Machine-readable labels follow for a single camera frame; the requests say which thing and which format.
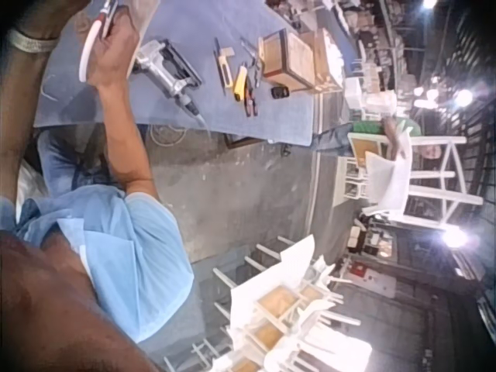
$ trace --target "yellow tool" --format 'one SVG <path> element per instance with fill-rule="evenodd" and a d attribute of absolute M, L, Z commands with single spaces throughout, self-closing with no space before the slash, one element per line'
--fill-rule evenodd
<path fill-rule="evenodd" d="M 239 66 L 238 77 L 234 84 L 234 99 L 238 102 L 245 99 L 246 76 L 248 76 L 248 68 L 246 68 L 246 63 L 243 62 Z"/>
<path fill-rule="evenodd" d="M 219 75 L 222 81 L 222 86 L 224 90 L 226 88 L 232 88 L 233 86 L 233 76 L 231 75 L 231 69 L 227 63 L 227 57 L 232 57 L 234 55 L 233 48 L 220 48 L 219 39 L 215 38 L 215 58 L 217 59 L 217 68 L 219 69 Z"/>

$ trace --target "hand tool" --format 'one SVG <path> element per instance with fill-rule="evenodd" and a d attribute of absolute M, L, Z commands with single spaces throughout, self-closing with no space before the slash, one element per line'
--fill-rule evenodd
<path fill-rule="evenodd" d="M 246 63 L 243 62 L 241 66 L 239 66 L 238 77 L 236 78 L 236 83 L 234 84 L 234 99 L 238 102 L 245 99 L 245 84 L 247 76 L 248 69 L 246 68 Z"/>
<path fill-rule="evenodd" d="M 86 41 L 84 42 L 81 61 L 79 62 L 79 81 L 81 83 L 86 82 L 88 61 L 96 38 L 100 37 L 100 39 L 104 39 L 109 34 L 110 25 L 112 24 L 112 19 L 114 18 L 118 4 L 118 0 L 106 0 L 97 19 L 91 25 L 88 36 L 86 36 Z"/>
<path fill-rule="evenodd" d="M 289 97 L 288 87 L 273 87 L 270 89 L 270 94 L 273 99 Z"/>
<path fill-rule="evenodd" d="M 241 38 L 241 45 L 246 50 L 246 52 L 253 58 L 253 62 L 250 66 L 255 68 L 255 76 L 253 77 L 255 80 L 255 88 L 260 86 L 260 77 L 262 75 L 262 70 L 264 68 L 264 62 L 260 57 L 260 48 L 254 47 L 248 40 L 244 37 Z"/>
<path fill-rule="evenodd" d="M 245 84 L 245 113 L 247 117 L 258 116 L 257 101 L 255 101 L 255 94 L 253 93 L 253 86 L 250 77 L 246 77 Z"/>
<path fill-rule="evenodd" d="M 169 40 L 151 40 L 140 47 L 136 55 L 136 65 L 141 70 L 149 71 L 170 96 L 176 99 L 179 106 L 206 128 L 198 108 L 184 92 L 186 87 L 200 87 L 202 80 Z"/>
<path fill-rule="evenodd" d="M 231 88 L 233 86 L 233 76 L 231 75 L 231 69 L 227 63 L 227 57 L 232 57 L 234 55 L 233 48 L 220 48 L 219 39 L 215 38 L 215 50 L 214 56 L 217 62 L 217 69 L 219 70 L 219 76 L 224 88 L 224 95 L 226 95 L 226 88 Z"/>

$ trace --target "power tool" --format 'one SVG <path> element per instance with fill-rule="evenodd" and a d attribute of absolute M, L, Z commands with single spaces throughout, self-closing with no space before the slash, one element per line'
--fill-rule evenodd
<path fill-rule="evenodd" d="M 150 72 L 186 113 L 208 129 L 198 108 L 184 92 L 186 87 L 199 88 L 202 80 L 169 40 L 151 40 L 141 46 L 136 54 L 136 66 L 138 71 Z"/>

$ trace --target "light blue shirt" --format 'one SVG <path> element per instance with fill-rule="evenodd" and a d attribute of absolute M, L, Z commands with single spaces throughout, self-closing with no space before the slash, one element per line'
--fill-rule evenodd
<path fill-rule="evenodd" d="M 158 331 L 186 300 L 193 272 L 176 219 L 155 198 L 111 186 L 28 199 L 15 209 L 0 197 L 0 229 L 40 246 L 58 223 L 79 254 L 98 303 L 135 342 Z"/>

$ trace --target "green shirt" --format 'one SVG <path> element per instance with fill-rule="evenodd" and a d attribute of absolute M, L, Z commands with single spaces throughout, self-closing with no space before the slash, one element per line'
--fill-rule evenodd
<path fill-rule="evenodd" d="M 415 120 L 411 120 L 410 118 L 396 118 L 397 125 L 401 125 L 405 122 L 403 130 L 406 130 L 408 127 L 412 128 L 410 132 L 410 136 L 421 136 L 422 130 L 420 129 L 420 125 L 417 124 Z M 353 132 L 354 133 L 369 133 L 369 134 L 384 134 L 384 128 L 381 122 L 377 120 L 362 120 L 359 122 L 353 123 Z"/>

